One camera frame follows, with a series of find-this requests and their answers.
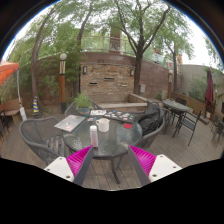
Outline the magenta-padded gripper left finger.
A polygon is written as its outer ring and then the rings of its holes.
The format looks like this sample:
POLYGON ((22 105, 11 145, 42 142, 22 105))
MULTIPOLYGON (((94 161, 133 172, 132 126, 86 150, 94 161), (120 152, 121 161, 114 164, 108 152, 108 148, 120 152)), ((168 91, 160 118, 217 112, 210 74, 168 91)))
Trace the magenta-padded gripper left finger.
POLYGON ((73 153, 67 158, 58 157, 45 168, 45 171, 81 186, 93 155, 94 148, 90 145, 73 153))

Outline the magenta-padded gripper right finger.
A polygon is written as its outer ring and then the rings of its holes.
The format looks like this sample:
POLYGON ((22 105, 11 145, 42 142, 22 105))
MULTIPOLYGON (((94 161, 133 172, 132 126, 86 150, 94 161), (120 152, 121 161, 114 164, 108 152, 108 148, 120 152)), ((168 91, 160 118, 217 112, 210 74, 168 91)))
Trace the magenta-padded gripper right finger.
POLYGON ((165 155, 155 156, 136 146, 128 146, 128 155, 142 186, 181 170, 165 155))

